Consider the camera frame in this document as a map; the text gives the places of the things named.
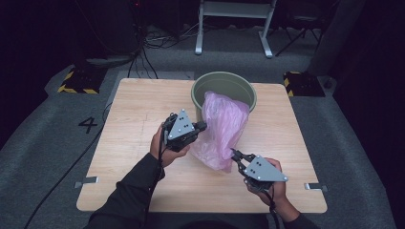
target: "black jacket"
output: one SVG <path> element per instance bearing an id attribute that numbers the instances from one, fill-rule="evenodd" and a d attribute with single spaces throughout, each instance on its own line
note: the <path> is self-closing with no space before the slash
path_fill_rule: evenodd
<path id="1" fill-rule="evenodd" d="M 138 229 L 145 219 L 151 200 L 150 188 L 159 173 L 158 160 L 147 154 L 126 176 L 117 183 L 116 190 L 107 202 L 89 219 L 90 228 Z M 316 227 L 302 214 L 298 219 L 285 223 L 287 229 L 312 229 Z"/>

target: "printed number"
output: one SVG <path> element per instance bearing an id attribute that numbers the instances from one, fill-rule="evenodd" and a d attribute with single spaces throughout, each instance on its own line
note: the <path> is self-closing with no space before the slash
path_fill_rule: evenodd
<path id="1" fill-rule="evenodd" d="M 90 132 L 90 130 L 92 129 L 92 127 L 97 125 L 97 124 L 93 124 L 94 121 L 95 121 L 95 119 L 93 117 L 89 117 L 86 120 L 80 122 L 78 125 L 87 127 L 86 134 L 88 134 Z"/>

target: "pink plastic bag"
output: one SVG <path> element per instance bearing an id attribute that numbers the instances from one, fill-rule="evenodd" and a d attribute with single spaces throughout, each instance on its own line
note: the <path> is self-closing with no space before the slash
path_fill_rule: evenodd
<path id="1" fill-rule="evenodd" d="M 205 93 L 202 118 L 207 124 L 191 144 L 189 153 L 214 170 L 227 173 L 232 168 L 232 151 L 238 143 L 249 116 L 247 104 L 213 92 Z"/>

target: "plastic bucket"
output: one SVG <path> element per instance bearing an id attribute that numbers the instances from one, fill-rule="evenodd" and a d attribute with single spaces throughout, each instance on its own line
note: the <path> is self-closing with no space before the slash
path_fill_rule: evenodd
<path id="1" fill-rule="evenodd" d="M 234 73 L 207 73 L 198 78 L 191 88 L 191 98 L 196 106 L 197 121 L 203 120 L 204 95 L 208 91 L 244 102 L 249 106 L 250 112 L 256 106 L 256 91 L 247 80 Z"/>

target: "table top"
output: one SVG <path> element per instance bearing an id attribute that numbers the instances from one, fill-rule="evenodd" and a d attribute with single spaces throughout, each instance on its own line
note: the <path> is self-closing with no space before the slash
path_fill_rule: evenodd
<path id="1" fill-rule="evenodd" d="M 98 177 L 98 183 L 83 184 L 76 204 L 79 210 L 94 211 L 105 203 L 116 183 L 148 153 L 153 134 L 170 113 L 185 109 L 191 121 L 197 121 L 191 100 L 193 83 L 121 80 L 87 174 Z M 289 179 L 290 202 L 303 213 L 326 212 L 323 193 L 304 187 L 304 183 L 317 183 L 318 179 L 285 87 L 252 85 L 257 104 L 235 148 L 244 154 L 279 160 Z M 150 212 L 268 213 L 268 207 L 247 191 L 236 163 L 228 174 L 214 171 L 188 154 L 165 172 L 152 197 Z"/>

